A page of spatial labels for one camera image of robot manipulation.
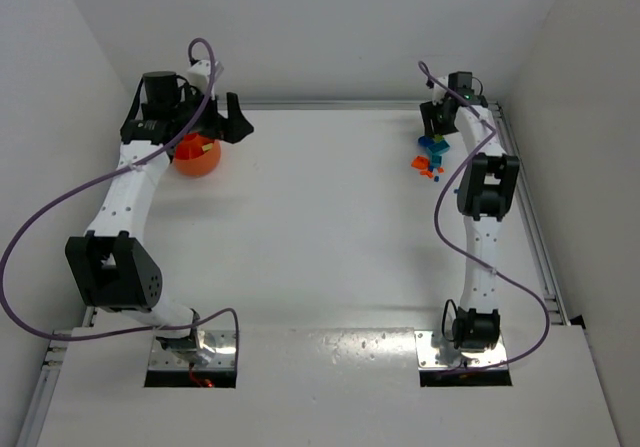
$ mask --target gray wall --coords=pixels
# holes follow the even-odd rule
[[[508,114],[624,445],[639,445],[640,0],[558,0]]]
[[[389,100],[426,95],[420,58],[503,97],[554,0],[75,1],[130,89],[202,35],[245,100]]]
[[[0,246],[45,202],[113,167],[129,96],[72,0],[0,0]],[[44,330],[77,325],[82,302],[64,244],[102,189],[63,204],[9,262],[11,304]],[[46,341],[0,312],[0,445],[13,445]]]

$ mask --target pile of blocks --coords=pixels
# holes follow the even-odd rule
[[[451,148],[449,143],[441,135],[436,135],[433,138],[420,137],[418,144],[424,147],[427,157],[419,155],[413,160],[411,167],[420,170],[420,175],[426,175],[434,182],[438,182],[440,176],[437,174],[444,173],[442,156]]]

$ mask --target white arm segment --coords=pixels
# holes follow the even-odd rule
[[[491,112],[474,105],[483,120],[495,128]],[[456,128],[462,134],[467,152],[471,152],[489,134],[489,130],[466,107],[460,107],[456,114]],[[505,153],[497,136],[494,136],[481,152],[489,156],[501,156]],[[501,222],[493,217],[481,217],[479,221],[465,216],[464,226],[467,232],[467,252],[495,266],[498,232]],[[467,258],[464,291],[460,307],[465,311],[476,309],[479,314],[490,314],[498,309],[495,295],[495,273]]]
[[[150,141],[134,140],[120,146],[118,168],[130,165],[158,150],[160,146]],[[93,231],[97,237],[116,237],[120,232],[129,232],[143,243],[144,225],[147,221],[153,194],[162,174],[169,167],[169,157],[162,154],[145,165],[126,172],[111,182],[100,212],[91,222],[87,231]],[[123,310],[121,313],[135,319],[143,325],[154,327],[169,325],[188,325],[193,322],[193,311],[184,305],[172,301],[163,289],[158,303],[151,312]],[[189,335],[189,329],[163,331],[162,337],[182,338]]]

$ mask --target white table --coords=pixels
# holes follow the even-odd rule
[[[145,232],[165,292],[201,314],[238,310],[237,388],[143,388],[150,335],[71,344],[38,445],[618,445],[577,327],[554,326],[513,387],[420,388],[412,329],[437,329],[464,279],[432,220],[459,134],[435,183],[410,166],[417,109],[247,117],[255,134],[211,175],[163,178]],[[442,225],[464,245],[453,192]],[[514,203],[498,267],[542,295],[531,242]],[[543,314],[499,287],[514,355]],[[128,325],[100,313],[91,331]]]

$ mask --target orange block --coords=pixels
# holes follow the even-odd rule
[[[424,170],[429,167],[429,159],[419,155],[418,157],[413,159],[413,162],[411,162],[411,167],[418,170]]]

